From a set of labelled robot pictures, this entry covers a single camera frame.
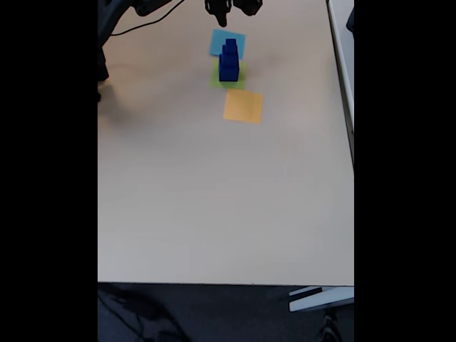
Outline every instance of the table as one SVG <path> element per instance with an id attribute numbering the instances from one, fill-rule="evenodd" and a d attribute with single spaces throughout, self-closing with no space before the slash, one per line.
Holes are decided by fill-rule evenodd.
<path id="1" fill-rule="evenodd" d="M 115 32 L 161 17 L 125 13 Z M 352 286 L 353 166 L 322 0 L 233 8 L 261 124 L 223 120 L 215 17 L 186 0 L 103 47 L 98 281 Z"/>

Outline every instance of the black cable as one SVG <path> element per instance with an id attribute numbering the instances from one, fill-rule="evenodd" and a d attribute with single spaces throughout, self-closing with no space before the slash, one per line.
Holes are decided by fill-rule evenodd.
<path id="1" fill-rule="evenodd" d="M 98 299 L 100 299 L 100 302 L 102 303 L 102 305 L 106 308 L 106 310 L 108 310 L 109 312 L 111 312 L 115 317 L 117 317 L 122 323 L 125 324 L 125 326 L 127 326 L 133 333 L 135 333 L 135 335 L 137 335 L 140 339 L 144 340 L 144 337 L 138 332 L 136 331 L 136 329 L 134 329 L 130 324 L 128 324 L 125 319 L 123 319 L 117 312 L 115 312 L 114 310 L 112 310 L 108 305 L 106 305 L 106 303 L 101 299 L 100 297 L 100 294 L 98 295 Z"/>
<path id="2" fill-rule="evenodd" d="M 120 33 L 113 33 L 111 34 L 111 37 L 116 37 L 116 36 L 121 36 L 125 33 L 128 33 L 130 31 L 133 31 L 135 29 L 140 29 L 141 27 L 144 27 L 144 26 L 148 26 L 148 25 L 152 25 L 152 24 L 156 24 L 158 23 L 159 21 L 163 20 L 164 18 L 166 18 L 168 15 L 170 15 L 170 13 L 172 11 L 174 11 L 182 2 L 184 2 L 185 0 L 180 0 L 177 4 L 175 4 L 174 7 L 172 7 L 164 16 L 162 16 L 160 19 L 156 20 L 156 21 L 152 21 L 151 23 L 146 23 L 146 24 L 143 24 L 143 25 L 139 25 L 139 26 L 135 26 L 135 27 L 132 27 L 130 29 L 128 29 L 127 31 L 124 31 L 124 32 L 120 32 Z"/>

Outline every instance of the blue sticky note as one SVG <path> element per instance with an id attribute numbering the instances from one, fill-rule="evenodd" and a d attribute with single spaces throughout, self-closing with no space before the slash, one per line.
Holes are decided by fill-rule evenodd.
<path id="1" fill-rule="evenodd" d="M 227 39 L 236 39 L 237 52 L 239 59 L 244 58 L 244 45 L 245 45 L 245 34 L 229 32 L 225 30 L 215 29 L 212 34 L 211 48 L 209 54 L 217 56 L 222 53 L 222 46 L 226 43 Z"/>

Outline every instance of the stacked blue blocks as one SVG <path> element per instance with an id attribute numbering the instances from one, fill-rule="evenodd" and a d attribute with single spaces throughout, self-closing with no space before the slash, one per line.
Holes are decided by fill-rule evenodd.
<path id="1" fill-rule="evenodd" d="M 237 82 L 239 80 L 239 54 L 236 39 L 227 39 L 219 55 L 219 81 Z"/>

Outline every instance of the dark floor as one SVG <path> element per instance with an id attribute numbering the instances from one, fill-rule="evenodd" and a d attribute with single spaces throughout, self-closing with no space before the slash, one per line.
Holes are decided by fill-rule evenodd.
<path id="1" fill-rule="evenodd" d="M 323 311 L 289 312 L 287 294 L 295 286 L 212 286 L 123 284 L 162 302 L 179 321 L 192 342 L 319 342 Z M 133 313 L 103 300 L 131 326 L 138 328 Z M 343 342 L 354 341 L 354 305 L 335 308 Z M 166 321 L 143 320 L 144 336 L 154 338 Z M 98 301 L 98 340 L 135 342 L 138 337 Z"/>

